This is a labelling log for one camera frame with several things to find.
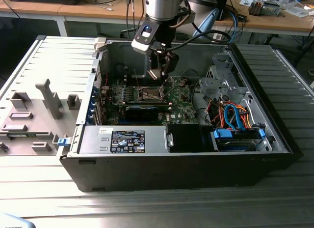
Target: blue latch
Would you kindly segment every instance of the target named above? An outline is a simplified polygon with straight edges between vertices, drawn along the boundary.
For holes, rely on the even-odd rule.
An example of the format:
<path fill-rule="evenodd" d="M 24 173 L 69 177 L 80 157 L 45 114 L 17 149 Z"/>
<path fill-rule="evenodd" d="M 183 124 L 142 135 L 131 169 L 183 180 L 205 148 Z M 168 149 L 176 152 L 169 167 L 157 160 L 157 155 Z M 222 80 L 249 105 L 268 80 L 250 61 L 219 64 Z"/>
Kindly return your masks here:
<path fill-rule="evenodd" d="M 72 137 L 60 138 L 60 139 L 58 140 L 57 145 L 58 145 L 58 146 L 70 146 L 70 145 L 71 145 L 71 139 L 72 139 Z"/>
<path fill-rule="evenodd" d="M 216 129 L 214 131 L 215 138 L 232 138 L 231 130 L 227 129 Z"/>
<path fill-rule="evenodd" d="M 259 134 L 262 138 L 265 137 L 265 131 L 263 129 L 259 129 Z"/>

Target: green circuit board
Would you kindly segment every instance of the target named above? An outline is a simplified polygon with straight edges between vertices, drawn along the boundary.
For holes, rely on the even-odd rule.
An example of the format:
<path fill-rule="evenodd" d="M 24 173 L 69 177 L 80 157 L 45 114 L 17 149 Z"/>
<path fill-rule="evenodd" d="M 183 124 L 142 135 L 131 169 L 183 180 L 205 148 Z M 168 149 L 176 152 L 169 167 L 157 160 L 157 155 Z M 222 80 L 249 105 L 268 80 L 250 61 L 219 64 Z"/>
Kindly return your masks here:
<path fill-rule="evenodd" d="M 164 125 L 197 123 L 196 114 L 190 102 L 190 85 L 182 85 L 180 78 L 171 78 L 167 85 L 125 86 L 120 81 L 107 91 L 104 104 L 107 125 Z M 148 122 L 128 122 L 125 109 L 128 106 L 156 107 L 158 118 Z"/>

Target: warning label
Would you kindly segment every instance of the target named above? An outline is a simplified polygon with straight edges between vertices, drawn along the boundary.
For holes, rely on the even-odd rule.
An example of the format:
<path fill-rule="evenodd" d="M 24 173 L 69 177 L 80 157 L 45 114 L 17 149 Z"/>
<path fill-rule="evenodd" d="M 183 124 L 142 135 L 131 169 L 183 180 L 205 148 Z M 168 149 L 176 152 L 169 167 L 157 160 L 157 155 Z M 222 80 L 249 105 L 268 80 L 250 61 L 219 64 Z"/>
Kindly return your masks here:
<path fill-rule="evenodd" d="M 145 153 L 145 131 L 112 131 L 111 153 Z"/>

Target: motherboard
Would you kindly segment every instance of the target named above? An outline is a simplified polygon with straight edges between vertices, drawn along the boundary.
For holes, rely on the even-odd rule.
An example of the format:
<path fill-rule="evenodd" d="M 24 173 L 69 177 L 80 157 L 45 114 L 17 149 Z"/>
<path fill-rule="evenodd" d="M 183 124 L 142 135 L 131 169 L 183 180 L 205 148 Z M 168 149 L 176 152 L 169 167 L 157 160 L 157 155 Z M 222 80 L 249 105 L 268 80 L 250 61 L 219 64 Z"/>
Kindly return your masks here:
<path fill-rule="evenodd" d="M 124 77 L 102 87 L 106 125 L 197 123 L 191 103 L 191 83 L 168 77 L 163 81 Z"/>

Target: wooden desk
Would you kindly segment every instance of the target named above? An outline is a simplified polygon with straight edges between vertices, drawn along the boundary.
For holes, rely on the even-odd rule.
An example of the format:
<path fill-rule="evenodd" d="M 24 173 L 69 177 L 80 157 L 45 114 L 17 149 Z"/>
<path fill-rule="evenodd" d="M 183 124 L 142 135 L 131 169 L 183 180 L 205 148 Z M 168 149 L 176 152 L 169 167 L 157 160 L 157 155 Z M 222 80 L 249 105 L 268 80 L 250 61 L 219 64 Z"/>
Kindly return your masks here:
<path fill-rule="evenodd" d="M 247 16 L 247 23 L 244 31 L 271 33 L 271 34 L 292 34 L 292 35 L 308 35 L 314 25 L 314 17 L 307 16 L 299 18 L 285 11 L 281 11 L 280 16 L 251 16 L 248 7 L 240 5 L 240 0 L 231 0 L 233 5 L 240 14 Z M 94 23 L 126 23 L 126 5 L 125 0 L 117 0 L 112 2 L 110 7 L 113 11 L 106 10 L 97 5 L 80 2 L 78 5 L 61 5 L 50 3 L 35 2 L 6 2 L 19 14 L 22 18 L 48 19 L 55 20 L 58 24 L 60 34 L 67 36 L 64 23 L 66 21 L 76 22 L 94 22 Z M 314 0 L 302 1 L 304 3 L 314 3 Z M 136 23 L 140 19 L 142 13 L 141 0 L 135 0 L 135 20 Z M 0 16 L 15 17 L 6 4 L 0 0 Z M 129 8 L 129 22 L 132 23 L 132 8 Z M 224 21 L 216 21 L 215 29 L 226 30 L 232 26 L 233 22 L 230 18 Z"/>
<path fill-rule="evenodd" d="M 249 15 L 248 7 L 240 5 L 241 0 L 231 0 L 233 5 L 240 14 L 247 16 L 247 23 L 245 25 L 245 31 L 255 32 L 255 29 L 259 30 L 274 30 L 274 34 L 293 32 L 293 31 L 305 31 L 310 32 L 314 25 L 314 16 L 306 16 L 299 18 L 284 10 L 281 10 L 278 17 L 275 16 L 252 16 Z M 314 3 L 314 0 L 302 0 L 302 3 Z"/>
<path fill-rule="evenodd" d="M 93 0 L 86 0 L 87 2 L 94 3 Z M 78 5 L 62 5 L 58 11 L 62 16 L 78 16 L 78 17 L 91 17 L 91 18 L 110 18 L 110 19 L 126 19 L 126 1 L 117 0 L 111 3 L 112 6 L 102 5 L 103 7 L 112 8 L 112 11 L 101 8 L 97 5 L 87 4 L 81 1 Z M 142 0 L 134 0 L 135 19 L 139 20 L 142 14 Z M 129 18 L 132 19 L 132 7 L 129 7 Z"/>

